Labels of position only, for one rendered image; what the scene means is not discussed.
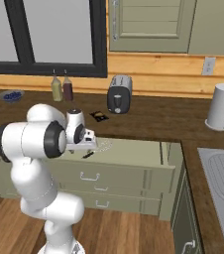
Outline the olive green bottle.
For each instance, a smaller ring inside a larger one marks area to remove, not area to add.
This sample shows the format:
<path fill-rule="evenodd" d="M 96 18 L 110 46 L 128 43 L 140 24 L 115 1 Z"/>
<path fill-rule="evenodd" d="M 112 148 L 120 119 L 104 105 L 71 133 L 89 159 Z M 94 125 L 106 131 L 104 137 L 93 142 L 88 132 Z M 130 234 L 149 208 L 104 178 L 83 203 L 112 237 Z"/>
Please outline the olive green bottle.
<path fill-rule="evenodd" d="M 62 101 L 62 89 L 61 89 L 61 82 L 56 77 L 56 71 L 53 70 L 53 81 L 51 83 L 52 92 L 53 92 L 53 99 L 56 102 Z"/>

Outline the olive green open drawer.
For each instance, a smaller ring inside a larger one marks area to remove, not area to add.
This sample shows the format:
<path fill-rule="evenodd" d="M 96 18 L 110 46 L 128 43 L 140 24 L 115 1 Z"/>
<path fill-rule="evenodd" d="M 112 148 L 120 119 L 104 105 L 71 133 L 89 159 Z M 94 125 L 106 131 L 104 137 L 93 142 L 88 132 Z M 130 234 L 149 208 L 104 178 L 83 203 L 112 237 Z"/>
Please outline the olive green open drawer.
<path fill-rule="evenodd" d="M 87 159 L 85 150 L 71 154 L 66 151 L 61 157 L 46 160 L 46 164 L 58 183 L 85 183 L 103 187 L 122 187 L 140 190 L 167 191 L 172 166 L 165 159 L 161 142 L 129 139 L 97 138 L 97 143 L 109 140 L 112 148 L 96 153 Z M 80 179 L 80 172 L 97 182 Z"/>

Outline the grey bowl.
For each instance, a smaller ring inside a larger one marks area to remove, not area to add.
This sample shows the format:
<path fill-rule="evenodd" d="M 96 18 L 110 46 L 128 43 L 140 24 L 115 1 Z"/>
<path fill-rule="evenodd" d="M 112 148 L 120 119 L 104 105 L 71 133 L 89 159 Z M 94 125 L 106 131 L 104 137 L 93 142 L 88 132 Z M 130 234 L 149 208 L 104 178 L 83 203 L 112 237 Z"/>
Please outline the grey bowl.
<path fill-rule="evenodd" d="M 11 101 L 5 100 L 4 95 L 7 94 L 7 93 L 11 93 L 13 91 L 20 92 L 22 94 L 22 96 L 18 100 L 11 100 Z M 0 100 L 5 101 L 5 102 L 9 102 L 9 103 L 18 102 L 18 101 L 21 100 L 21 98 L 24 96 L 24 94 L 25 94 L 24 90 L 19 90 L 19 89 L 5 90 L 5 91 L 0 93 Z"/>

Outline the white wall socket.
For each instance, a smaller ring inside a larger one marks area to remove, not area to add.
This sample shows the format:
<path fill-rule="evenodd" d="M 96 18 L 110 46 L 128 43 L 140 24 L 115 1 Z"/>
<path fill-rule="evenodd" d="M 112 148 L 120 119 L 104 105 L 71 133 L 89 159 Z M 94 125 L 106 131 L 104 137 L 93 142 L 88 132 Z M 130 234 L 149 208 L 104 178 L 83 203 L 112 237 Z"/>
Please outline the white wall socket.
<path fill-rule="evenodd" d="M 202 75 L 212 75 L 215 67 L 216 58 L 206 57 L 203 61 Z"/>

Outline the olive green drawer front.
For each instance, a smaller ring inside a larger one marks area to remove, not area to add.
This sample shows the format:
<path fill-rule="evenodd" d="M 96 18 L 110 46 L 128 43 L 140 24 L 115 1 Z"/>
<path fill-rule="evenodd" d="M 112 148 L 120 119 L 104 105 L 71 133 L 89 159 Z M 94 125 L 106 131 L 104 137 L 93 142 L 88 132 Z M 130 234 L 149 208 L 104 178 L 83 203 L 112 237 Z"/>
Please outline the olive green drawer front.
<path fill-rule="evenodd" d="M 89 208 L 136 212 L 150 215 L 158 215 L 160 213 L 162 203 L 159 199 L 117 196 L 84 191 L 75 191 L 74 194 L 80 196 L 83 199 L 84 205 Z M 106 201 L 110 201 L 109 207 L 96 207 L 96 200 L 99 200 L 102 204 Z"/>
<path fill-rule="evenodd" d="M 133 188 L 122 188 L 122 187 L 108 187 L 108 191 L 95 190 L 94 186 L 98 188 L 107 188 L 103 186 L 97 186 L 96 184 L 82 184 L 82 183 L 59 183 L 58 187 L 62 191 L 86 191 L 101 194 L 130 196 L 130 197 L 144 197 L 152 199 L 161 199 L 163 194 L 158 190 L 140 190 Z"/>

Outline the black framed window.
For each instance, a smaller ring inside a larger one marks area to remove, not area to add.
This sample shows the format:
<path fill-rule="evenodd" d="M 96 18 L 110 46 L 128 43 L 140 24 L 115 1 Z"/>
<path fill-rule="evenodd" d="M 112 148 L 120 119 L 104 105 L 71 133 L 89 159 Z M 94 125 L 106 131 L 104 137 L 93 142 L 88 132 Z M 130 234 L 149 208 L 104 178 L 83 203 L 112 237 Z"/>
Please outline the black framed window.
<path fill-rule="evenodd" d="M 0 74 L 105 77 L 105 0 L 0 0 Z"/>

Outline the blueberries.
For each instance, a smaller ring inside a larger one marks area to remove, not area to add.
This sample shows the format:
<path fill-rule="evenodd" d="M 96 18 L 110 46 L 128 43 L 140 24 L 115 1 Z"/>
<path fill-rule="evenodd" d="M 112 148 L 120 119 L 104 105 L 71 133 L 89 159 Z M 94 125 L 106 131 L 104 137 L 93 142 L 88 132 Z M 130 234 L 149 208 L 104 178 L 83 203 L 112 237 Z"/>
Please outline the blueberries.
<path fill-rule="evenodd" d="M 20 92 L 13 91 L 11 93 L 5 94 L 4 99 L 9 100 L 9 101 L 18 100 L 21 96 L 22 96 L 22 94 Z"/>

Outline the dark grey toaster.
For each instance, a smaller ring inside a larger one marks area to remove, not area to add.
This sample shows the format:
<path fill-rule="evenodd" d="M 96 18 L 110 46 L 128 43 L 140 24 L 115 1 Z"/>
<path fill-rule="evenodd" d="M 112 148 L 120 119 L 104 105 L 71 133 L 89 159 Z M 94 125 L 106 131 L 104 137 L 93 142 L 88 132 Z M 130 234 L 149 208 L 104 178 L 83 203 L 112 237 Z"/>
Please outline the dark grey toaster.
<path fill-rule="evenodd" d="M 114 75 L 107 92 L 107 108 L 114 114 L 126 114 L 130 109 L 132 98 L 132 77 Z"/>

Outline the olive green drawer cabinet side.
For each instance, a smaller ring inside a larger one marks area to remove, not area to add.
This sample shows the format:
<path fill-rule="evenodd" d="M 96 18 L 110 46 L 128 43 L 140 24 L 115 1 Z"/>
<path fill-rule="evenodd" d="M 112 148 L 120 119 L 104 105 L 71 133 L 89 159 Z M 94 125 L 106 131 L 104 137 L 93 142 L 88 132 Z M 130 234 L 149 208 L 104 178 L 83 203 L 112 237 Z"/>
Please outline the olive green drawer cabinet side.
<path fill-rule="evenodd" d="M 175 205 L 177 186 L 180 182 L 183 154 L 179 143 L 166 143 L 166 149 L 165 156 L 168 160 L 168 165 L 172 166 L 173 170 L 171 171 L 171 178 L 168 181 L 168 190 L 163 192 L 160 220 L 170 221 L 173 206 Z"/>

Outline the olive green base cupboard door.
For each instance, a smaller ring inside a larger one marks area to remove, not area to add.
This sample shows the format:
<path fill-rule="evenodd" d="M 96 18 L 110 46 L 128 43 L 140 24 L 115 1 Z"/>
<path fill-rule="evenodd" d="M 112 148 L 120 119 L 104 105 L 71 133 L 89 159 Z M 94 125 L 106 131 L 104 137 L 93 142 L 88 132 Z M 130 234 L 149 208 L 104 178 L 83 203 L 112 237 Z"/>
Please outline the olive green base cupboard door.
<path fill-rule="evenodd" d="M 191 240 L 195 240 L 195 248 L 187 247 L 185 254 L 203 254 L 185 167 L 182 167 L 182 182 L 171 230 L 175 254 L 181 254 L 184 243 Z"/>

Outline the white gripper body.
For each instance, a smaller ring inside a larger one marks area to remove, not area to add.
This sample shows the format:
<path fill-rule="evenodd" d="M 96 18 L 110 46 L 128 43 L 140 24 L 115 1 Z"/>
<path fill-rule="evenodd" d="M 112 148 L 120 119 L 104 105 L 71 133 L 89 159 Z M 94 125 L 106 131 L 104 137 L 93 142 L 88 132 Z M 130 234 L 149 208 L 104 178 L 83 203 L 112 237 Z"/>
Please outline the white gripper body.
<path fill-rule="evenodd" d="M 96 138 L 84 138 L 78 144 L 67 144 L 66 148 L 69 151 L 78 150 L 95 150 L 97 147 Z"/>

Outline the dark red bottle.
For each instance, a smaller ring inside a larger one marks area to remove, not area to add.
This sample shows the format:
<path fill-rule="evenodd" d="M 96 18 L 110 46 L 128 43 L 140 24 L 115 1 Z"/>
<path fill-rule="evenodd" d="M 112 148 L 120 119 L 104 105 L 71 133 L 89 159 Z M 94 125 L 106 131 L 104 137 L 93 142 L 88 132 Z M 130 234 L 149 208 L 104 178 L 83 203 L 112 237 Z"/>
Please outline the dark red bottle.
<path fill-rule="evenodd" d="M 68 101 L 73 100 L 73 90 L 72 90 L 72 82 L 67 76 L 67 72 L 64 73 L 64 81 L 63 81 L 63 94 L 64 98 Z"/>

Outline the dark flat packet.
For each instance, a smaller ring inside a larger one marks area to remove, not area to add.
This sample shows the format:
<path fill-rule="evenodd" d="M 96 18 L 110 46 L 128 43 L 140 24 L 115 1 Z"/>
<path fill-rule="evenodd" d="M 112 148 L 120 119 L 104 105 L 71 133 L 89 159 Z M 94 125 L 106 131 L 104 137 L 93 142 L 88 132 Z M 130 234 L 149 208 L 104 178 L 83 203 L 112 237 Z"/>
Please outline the dark flat packet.
<path fill-rule="evenodd" d="M 94 111 L 91 113 L 91 116 L 97 121 L 97 122 L 101 122 L 101 121 L 105 121 L 108 120 L 108 117 L 103 114 L 101 111 Z"/>

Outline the white paper towel roll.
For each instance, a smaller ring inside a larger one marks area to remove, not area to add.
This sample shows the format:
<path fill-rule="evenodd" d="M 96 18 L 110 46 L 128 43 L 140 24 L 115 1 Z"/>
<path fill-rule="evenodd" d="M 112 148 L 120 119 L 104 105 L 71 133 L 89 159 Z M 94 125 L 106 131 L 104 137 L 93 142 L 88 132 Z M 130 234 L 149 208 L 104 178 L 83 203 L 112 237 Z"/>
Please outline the white paper towel roll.
<path fill-rule="evenodd" d="M 215 85 L 205 125 L 215 131 L 224 131 L 224 83 Z"/>

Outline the olive green wall cupboard door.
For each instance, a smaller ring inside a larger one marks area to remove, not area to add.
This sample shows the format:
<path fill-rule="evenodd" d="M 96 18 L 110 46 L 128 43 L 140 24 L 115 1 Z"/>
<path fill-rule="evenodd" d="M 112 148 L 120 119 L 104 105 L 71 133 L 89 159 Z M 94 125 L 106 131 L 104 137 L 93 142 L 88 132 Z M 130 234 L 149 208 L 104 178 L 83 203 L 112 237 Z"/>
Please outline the olive green wall cupboard door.
<path fill-rule="evenodd" d="M 112 2 L 108 0 L 112 52 L 187 52 L 196 0 L 118 0 L 116 42 L 112 39 Z"/>

